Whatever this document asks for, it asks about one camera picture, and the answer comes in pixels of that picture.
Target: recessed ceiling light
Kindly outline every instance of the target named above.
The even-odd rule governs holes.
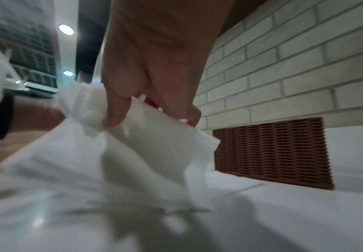
[[[73,75],[73,73],[72,72],[70,72],[70,71],[64,71],[64,72],[62,72],[64,75],[66,75],[66,76],[72,76]]]
[[[58,28],[60,29],[60,31],[62,31],[63,33],[65,33],[66,35],[72,35],[74,34],[75,32],[73,31],[72,28],[70,28],[68,25],[66,24],[60,24],[58,26]]]

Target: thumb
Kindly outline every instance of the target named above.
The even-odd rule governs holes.
[[[113,90],[107,90],[107,118],[104,119],[105,128],[112,128],[120,124],[126,117],[132,104],[131,97],[122,97]]]

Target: brick wall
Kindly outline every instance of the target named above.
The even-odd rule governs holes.
[[[198,128],[319,115],[363,125],[363,0],[269,0],[218,38]]]

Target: white fabric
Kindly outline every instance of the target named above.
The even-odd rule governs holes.
[[[0,164],[11,181],[108,207],[209,207],[205,168],[219,140],[137,99],[119,126],[103,130],[100,83],[72,84],[57,99],[67,118]]]

